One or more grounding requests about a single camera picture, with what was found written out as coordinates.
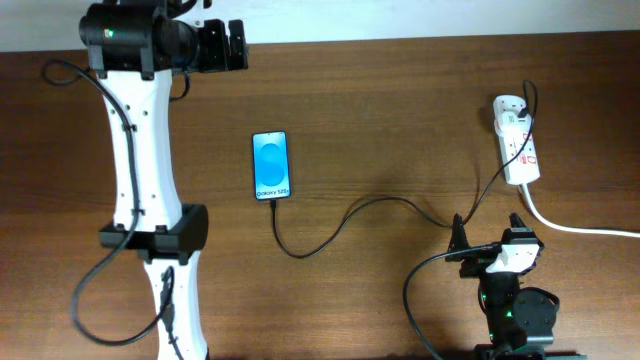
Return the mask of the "white power strip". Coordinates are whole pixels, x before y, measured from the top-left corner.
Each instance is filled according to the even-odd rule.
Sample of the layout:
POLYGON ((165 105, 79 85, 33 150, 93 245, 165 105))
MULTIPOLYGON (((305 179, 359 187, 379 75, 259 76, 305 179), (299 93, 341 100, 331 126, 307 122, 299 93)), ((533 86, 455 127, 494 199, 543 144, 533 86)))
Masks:
POLYGON ((525 100, 514 95, 498 96, 493 102, 494 128, 498 136, 506 182, 519 186, 540 177, 533 133, 533 118, 525 100))

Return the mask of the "blue screen smartphone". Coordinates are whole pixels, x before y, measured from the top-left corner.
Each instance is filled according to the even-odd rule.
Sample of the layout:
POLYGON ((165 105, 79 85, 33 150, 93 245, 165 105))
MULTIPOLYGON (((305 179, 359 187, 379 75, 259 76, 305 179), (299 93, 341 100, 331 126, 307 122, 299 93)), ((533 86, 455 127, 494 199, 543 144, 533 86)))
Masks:
POLYGON ((256 199, 267 201, 290 197, 292 186, 286 133, 254 134, 252 149, 256 199))

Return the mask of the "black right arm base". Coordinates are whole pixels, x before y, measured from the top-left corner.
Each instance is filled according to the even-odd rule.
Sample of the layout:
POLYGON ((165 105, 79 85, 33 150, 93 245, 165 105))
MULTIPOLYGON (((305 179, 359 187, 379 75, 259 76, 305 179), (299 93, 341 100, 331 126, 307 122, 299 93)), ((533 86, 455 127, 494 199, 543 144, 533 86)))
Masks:
POLYGON ((491 343, 476 345, 474 357, 481 360, 587 360, 577 352, 547 352, 554 342, 553 328, 560 308, 559 298, 540 288, 528 287, 515 294, 478 290, 478 300, 487 318, 491 343))

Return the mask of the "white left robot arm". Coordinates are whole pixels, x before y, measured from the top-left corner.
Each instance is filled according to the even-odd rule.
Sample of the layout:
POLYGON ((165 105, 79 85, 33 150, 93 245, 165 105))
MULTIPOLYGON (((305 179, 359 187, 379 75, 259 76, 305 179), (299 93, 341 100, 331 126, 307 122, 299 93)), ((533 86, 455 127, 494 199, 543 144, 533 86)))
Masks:
POLYGON ((135 250, 154 297, 161 359, 206 359, 198 263, 208 236, 203 204, 182 204, 172 168, 169 105, 175 75, 245 70, 240 20, 207 17, 209 1, 102 1, 79 24, 108 111, 117 199, 101 230, 113 254, 135 250))

